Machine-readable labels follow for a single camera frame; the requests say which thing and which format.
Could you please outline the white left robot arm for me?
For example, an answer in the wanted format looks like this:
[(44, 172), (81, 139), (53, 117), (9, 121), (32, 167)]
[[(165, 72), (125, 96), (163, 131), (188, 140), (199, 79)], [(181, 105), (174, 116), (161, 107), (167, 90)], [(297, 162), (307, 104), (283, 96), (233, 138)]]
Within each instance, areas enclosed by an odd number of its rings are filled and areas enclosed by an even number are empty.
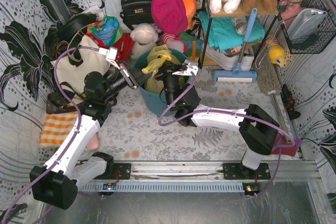
[(97, 71), (86, 75), (86, 98), (72, 130), (44, 166), (34, 166), (29, 174), (35, 200), (66, 210), (86, 183), (98, 177), (119, 178), (120, 172), (109, 154), (96, 152), (82, 164), (77, 162), (111, 113), (117, 94), (125, 87), (138, 88), (151, 76), (127, 64), (121, 64), (108, 78)]

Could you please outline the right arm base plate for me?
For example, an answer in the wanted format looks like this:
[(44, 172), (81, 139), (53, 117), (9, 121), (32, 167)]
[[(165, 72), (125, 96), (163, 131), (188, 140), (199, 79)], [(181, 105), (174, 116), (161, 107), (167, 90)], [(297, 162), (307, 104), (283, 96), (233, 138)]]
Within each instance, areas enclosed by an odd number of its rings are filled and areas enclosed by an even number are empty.
[(242, 165), (242, 163), (224, 163), (224, 178), (228, 180), (268, 180), (271, 179), (269, 166), (267, 163), (260, 163), (256, 170), (252, 170)]

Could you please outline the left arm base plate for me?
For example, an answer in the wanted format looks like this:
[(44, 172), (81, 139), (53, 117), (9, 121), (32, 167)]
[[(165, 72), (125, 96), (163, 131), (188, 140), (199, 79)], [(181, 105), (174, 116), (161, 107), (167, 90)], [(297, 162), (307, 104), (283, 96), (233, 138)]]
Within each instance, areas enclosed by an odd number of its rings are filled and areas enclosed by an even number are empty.
[(93, 179), (103, 180), (128, 180), (131, 174), (130, 163), (108, 164), (103, 174), (94, 177)]

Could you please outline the yellow-green trash bag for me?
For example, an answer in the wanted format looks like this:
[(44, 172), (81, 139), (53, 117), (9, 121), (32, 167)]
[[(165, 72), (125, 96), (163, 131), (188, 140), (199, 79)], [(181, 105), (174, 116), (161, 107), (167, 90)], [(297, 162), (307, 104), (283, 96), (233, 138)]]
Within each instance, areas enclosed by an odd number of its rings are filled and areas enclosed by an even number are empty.
[(142, 69), (144, 74), (150, 74), (150, 78), (145, 84), (148, 92), (159, 94), (163, 88), (162, 81), (155, 80), (154, 76), (158, 73), (159, 68), (166, 61), (172, 60), (171, 51), (166, 45), (154, 47), (146, 58), (147, 65)]

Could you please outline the teal plastic trash bin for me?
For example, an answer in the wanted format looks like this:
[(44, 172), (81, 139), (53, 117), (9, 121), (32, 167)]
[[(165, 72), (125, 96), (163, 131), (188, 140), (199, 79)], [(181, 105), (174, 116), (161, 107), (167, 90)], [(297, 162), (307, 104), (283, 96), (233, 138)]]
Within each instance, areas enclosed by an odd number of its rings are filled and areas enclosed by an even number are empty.
[[(169, 48), (169, 50), (172, 52), (172, 55), (177, 58), (177, 60), (181, 63), (183, 63), (187, 57), (179, 52), (178, 50)], [(142, 69), (145, 68), (147, 63), (147, 56), (149, 55), (150, 51), (147, 51), (143, 53), (135, 62), (134, 67), (136, 69)], [(183, 84), (190, 82), (191, 77), (190, 76), (182, 76), (180, 78), (180, 81), (183, 81)], [(139, 87), (139, 90), (141, 92), (142, 98), (144, 100), (144, 104), (149, 109), (150, 112), (155, 114), (156, 116), (160, 117), (162, 112), (166, 109), (166, 99), (165, 94), (161, 93), (161, 96), (159, 93), (152, 93), (145, 89), (146, 82)], [(165, 116), (174, 115), (175, 111), (168, 111)]]

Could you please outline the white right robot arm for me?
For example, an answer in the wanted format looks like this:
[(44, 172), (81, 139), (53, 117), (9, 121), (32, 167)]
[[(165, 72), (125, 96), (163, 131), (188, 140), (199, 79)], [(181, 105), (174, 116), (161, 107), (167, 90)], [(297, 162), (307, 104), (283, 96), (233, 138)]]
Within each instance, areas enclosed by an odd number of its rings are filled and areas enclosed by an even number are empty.
[(241, 134), (248, 148), (239, 165), (224, 165), (226, 179), (270, 179), (269, 167), (261, 160), (270, 155), (278, 136), (279, 124), (260, 106), (250, 104), (246, 109), (227, 110), (211, 108), (200, 103), (195, 87), (182, 85), (182, 76), (197, 75), (198, 67), (192, 62), (176, 65), (166, 61), (159, 67), (155, 79), (163, 82), (168, 111), (184, 127), (211, 126)]

